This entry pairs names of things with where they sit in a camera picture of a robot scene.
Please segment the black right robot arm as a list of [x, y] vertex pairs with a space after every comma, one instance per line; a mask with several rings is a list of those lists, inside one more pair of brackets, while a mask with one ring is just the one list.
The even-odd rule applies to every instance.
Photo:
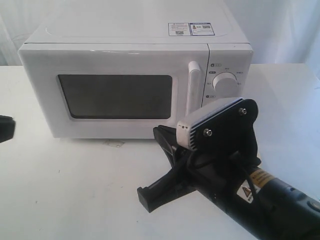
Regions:
[[153, 130], [171, 170], [150, 187], [149, 212], [198, 191], [260, 240], [317, 240], [320, 204], [259, 167], [252, 128], [236, 145], [191, 151], [178, 145], [176, 130]]

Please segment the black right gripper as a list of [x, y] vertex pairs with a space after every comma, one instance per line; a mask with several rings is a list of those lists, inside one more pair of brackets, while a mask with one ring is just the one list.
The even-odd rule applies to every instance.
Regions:
[[239, 151], [226, 155], [184, 148], [177, 143], [173, 127], [156, 126], [153, 135], [178, 174], [168, 172], [137, 189], [138, 200], [148, 213], [195, 190], [210, 199], [231, 197], [244, 181], [252, 184], [249, 174], [261, 164], [258, 152], [255, 156]]

